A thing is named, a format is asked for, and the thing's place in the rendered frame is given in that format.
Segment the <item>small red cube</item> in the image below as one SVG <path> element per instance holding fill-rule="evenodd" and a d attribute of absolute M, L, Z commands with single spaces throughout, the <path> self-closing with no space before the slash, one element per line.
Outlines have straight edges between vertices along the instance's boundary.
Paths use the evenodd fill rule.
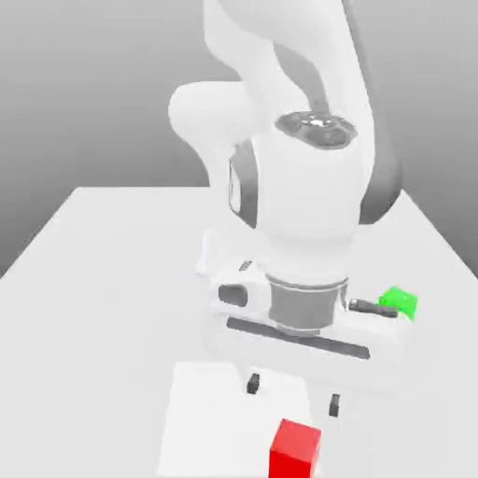
<path fill-rule="evenodd" d="M 321 430 L 283 418 L 269 451 L 268 478 L 313 478 Z"/>

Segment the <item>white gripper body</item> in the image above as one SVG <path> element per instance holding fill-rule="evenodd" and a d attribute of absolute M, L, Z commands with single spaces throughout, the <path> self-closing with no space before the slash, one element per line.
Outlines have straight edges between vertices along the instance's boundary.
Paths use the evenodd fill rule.
<path fill-rule="evenodd" d="M 206 312 L 202 335 L 212 354 L 241 367 L 284 372 L 339 389 L 389 394 L 401 388 L 415 323 L 347 312 L 316 337 Z"/>

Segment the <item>small green cube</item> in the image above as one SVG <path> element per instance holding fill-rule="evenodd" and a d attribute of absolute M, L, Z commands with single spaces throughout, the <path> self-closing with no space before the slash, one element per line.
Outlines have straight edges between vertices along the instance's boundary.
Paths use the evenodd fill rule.
<path fill-rule="evenodd" d="M 395 307 L 412 322 L 415 321 L 417 302 L 418 298 L 414 294 L 396 286 L 385 291 L 378 299 L 380 305 Z"/>

